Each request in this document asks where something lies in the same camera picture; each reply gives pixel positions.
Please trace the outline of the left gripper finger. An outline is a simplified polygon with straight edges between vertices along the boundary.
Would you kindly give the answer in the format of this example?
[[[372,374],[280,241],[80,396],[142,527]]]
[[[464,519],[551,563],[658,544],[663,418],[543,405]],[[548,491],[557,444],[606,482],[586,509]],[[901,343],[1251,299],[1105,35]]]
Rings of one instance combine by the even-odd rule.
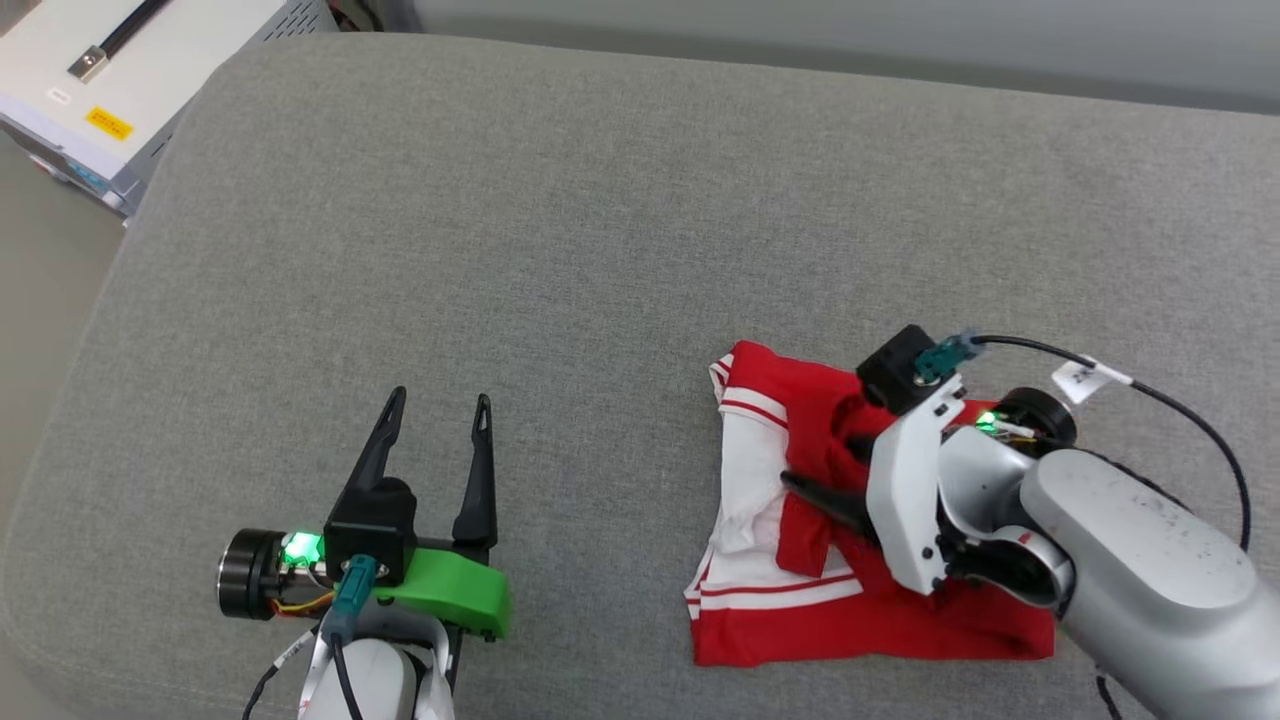
[[[492,550],[499,539],[497,465],[493,443],[492,401],[477,396],[471,425],[472,460],[463,501],[452,527],[456,548]]]
[[[379,413],[353,470],[332,507],[329,523],[338,520],[343,512],[353,510],[356,503],[372,493],[384,478],[390,450],[399,437],[406,402],[406,387],[397,386]]]

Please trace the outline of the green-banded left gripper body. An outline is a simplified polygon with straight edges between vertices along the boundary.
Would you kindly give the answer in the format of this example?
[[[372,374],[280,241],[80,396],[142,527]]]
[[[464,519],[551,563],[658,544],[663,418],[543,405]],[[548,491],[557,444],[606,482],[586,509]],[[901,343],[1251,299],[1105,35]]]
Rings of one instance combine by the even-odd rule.
[[[488,553],[410,528],[243,529],[221,556],[218,603],[228,618],[308,623],[256,692],[308,650],[306,693],[451,693],[462,639],[509,629],[509,583]]]

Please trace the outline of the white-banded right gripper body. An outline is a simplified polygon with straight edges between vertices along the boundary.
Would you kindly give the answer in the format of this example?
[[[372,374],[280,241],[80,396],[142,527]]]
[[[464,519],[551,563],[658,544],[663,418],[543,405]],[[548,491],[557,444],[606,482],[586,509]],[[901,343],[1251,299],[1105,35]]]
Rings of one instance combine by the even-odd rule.
[[[1015,598],[1066,598],[1070,557],[1021,506],[1036,460],[974,425],[959,375],[940,382],[874,443],[867,509],[892,578],[919,594],[947,579]]]

